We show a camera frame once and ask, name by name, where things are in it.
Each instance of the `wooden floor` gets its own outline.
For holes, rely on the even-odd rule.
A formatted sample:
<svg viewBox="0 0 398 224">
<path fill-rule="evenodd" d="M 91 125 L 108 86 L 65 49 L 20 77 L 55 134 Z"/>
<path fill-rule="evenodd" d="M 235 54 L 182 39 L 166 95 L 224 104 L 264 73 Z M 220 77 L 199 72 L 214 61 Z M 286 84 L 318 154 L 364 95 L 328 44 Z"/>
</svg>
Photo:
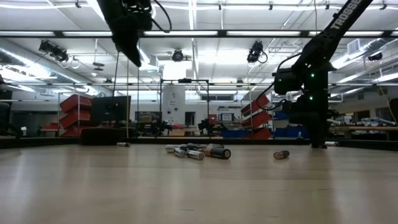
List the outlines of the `wooden floor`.
<svg viewBox="0 0 398 224">
<path fill-rule="evenodd" d="M 397 223 L 396 152 L 229 148 L 228 161 L 158 145 L 0 151 L 0 223 Z"/>
</svg>

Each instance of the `ceiling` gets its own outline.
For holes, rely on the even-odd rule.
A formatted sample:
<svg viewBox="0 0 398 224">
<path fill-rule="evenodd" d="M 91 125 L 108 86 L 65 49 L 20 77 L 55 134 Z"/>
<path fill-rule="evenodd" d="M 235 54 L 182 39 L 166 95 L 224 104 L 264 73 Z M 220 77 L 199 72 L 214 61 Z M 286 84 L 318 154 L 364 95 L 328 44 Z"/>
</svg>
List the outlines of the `ceiling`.
<svg viewBox="0 0 398 224">
<path fill-rule="evenodd" d="M 331 21 L 333 13 L 337 9 L 325 10 L 326 1 L 317 0 L 318 10 L 315 13 L 313 0 L 273 0 L 274 9 L 254 10 L 253 6 L 260 9 L 269 7 L 268 1 L 260 0 L 222 0 L 222 6 L 226 9 L 203 10 L 204 7 L 218 7 L 219 1 L 197 0 L 197 11 L 194 17 L 193 26 L 190 25 L 190 11 L 188 10 L 188 0 L 160 1 L 171 17 L 173 29 L 293 29 L 293 30 L 322 30 Z M 13 6 L 66 6 L 74 5 L 73 0 L 13 0 L 1 1 L 0 4 Z M 79 1 L 82 5 L 87 5 L 84 0 Z M 330 0 L 332 6 L 344 4 L 344 0 Z M 373 1 L 373 7 L 381 7 L 382 1 Z M 396 7 L 394 1 L 386 1 L 388 6 Z M 227 6 L 238 6 L 237 9 L 227 9 Z M 290 11 L 288 7 L 307 8 L 307 11 Z M 167 18 L 159 7 L 155 7 L 155 20 L 164 28 L 168 29 Z M 398 16 L 396 10 L 368 10 L 366 11 L 351 28 L 352 30 L 394 30 L 398 27 Z M 62 9 L 9 9 L 0 7 L 0 30 L 108 30 L 105 21 L 91 7 L 76 7 Z M 235 82 L 237 78 L 243 78 L 245 82 L 263 82 L 272 79 L 271 73 L 275 71 L 278 64 L 288 56 L 301 51 L 302 47 L 309 41 L 308 39 L 235 39 L 235 38 L 197 38 L 198 46 L 198 77 L 209 79 L 211 82 Z M 246 61 L 248 50 L 255 40 L 261 40 L 266 48 L 269 61 L 261 66 L 250 67 Z M 335 56 L 336 60 L 346 53 L 346 44 L 353 39 L 341 40 Z M 39 51 L 41 39 L 13 38 L 7 39 L 23 49 L 36 55 L 42 55 Z M 95 39 L 51 39 L 51 43 L 67 49 L 70 55 L 74 55 L 80 61 L 77 69 L 68 67 L 67 69 L 79 76 L 87 78 L 93 82 L 103 82 L 106 78 L 113 78 L 116 70 L 117 51 L 111 39 L 98 39 L 97 62 L 105 64 L 103 72 L 97 72 L 93 77 L 95 66 L 94 52 L 96 46 Z M 162 38 L 162 39 L 141 39 L 140 46 L 148 56 L 158 56 L 160 64 L 171 63 L 169 52 L 175 49 L 182 49 L 186 55 L 192 55 L 191 38 Z M 394 52 L 386 57 L 391 60 L 395 57 Z M 53 61 L 49 56 L 44 56 L 47 60 Z M 364 70 L 361 60 L 345 66 L 337 71 L 346 76 Z M 140 82 L 153 82 L 159 80 L 157 72 L 140 71 Z M 136 82 L 138 69 L 129 64 L 130 82 Z M 126 82 L 127 77 L 127 58 L 120 55 L 118 63 L 117 82 Z M 188 78 L 193 78 L 192 69 L 188 69 Z"/>
</svg>

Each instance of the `monitor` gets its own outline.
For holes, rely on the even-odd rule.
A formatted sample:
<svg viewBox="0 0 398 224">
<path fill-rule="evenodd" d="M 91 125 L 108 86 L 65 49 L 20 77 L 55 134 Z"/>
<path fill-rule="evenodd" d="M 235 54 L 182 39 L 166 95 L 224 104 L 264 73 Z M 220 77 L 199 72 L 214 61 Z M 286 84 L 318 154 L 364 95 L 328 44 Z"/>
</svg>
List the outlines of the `monitor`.
<svg viewBox="0 0 398 224">
<path fill-rule="evenodd" d="M 90 121 L 128 121 L 130 104 L 131 96 L 93 98 Z"/>
</svg>

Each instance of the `security camera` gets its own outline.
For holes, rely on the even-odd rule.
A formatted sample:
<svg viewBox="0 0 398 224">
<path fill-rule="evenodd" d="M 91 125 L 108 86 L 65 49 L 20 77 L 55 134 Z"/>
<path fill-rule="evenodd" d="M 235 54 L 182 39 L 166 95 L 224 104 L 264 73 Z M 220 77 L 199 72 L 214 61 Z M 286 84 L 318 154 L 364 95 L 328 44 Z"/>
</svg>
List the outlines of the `security camera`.
<svg viewBox="0 0 398 224">
<path fill-rule="evenodd" d="M 184 54 L 182 53 L 182 51 L 179 49 L 174 50 L 172 60 L 174 62 L 181 62 L 182 60 L 184 60 Z"/>
</svg>

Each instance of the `air duct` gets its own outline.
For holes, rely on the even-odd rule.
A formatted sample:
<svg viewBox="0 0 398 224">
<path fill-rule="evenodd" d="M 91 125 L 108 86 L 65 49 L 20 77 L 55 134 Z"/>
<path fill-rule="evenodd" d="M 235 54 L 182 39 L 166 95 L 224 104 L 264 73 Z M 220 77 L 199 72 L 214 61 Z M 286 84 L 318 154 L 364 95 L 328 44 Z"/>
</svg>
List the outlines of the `air duct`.
<svg viewBox="0 0 398 224">
<path fill-rule="evenodd" d="M 56 80 L 52 80 L 53 82 L 73 82 L 73 83 L 88 83 L 92 82 L 91 80 L 81 77 L 69 70 L 65 70 L 60 67 L 56 63 L 50 62 L 49 60 L 42 58 L 38 60 L 40 57 L 29 52 L 28 50 L 19 47 L 16 44 L 13 44 L 10 41 L 0 39 L 0 54 L 3 57 L 7 57 L 8 61 L 11 61 L 13 65 L 18 63 L 19 65 L 26 65 L 27 63 L 36 62 L 35 64 L 40 65 L 40 69 L 38 72 L 46 73 L 40 74 L 40 76 L 51 76 L 57 77 Z M 102 87 L 102 86 L 93 86 L 93 88 L 102 95 L 111 96 L 112 91 Z"/>
</svg>

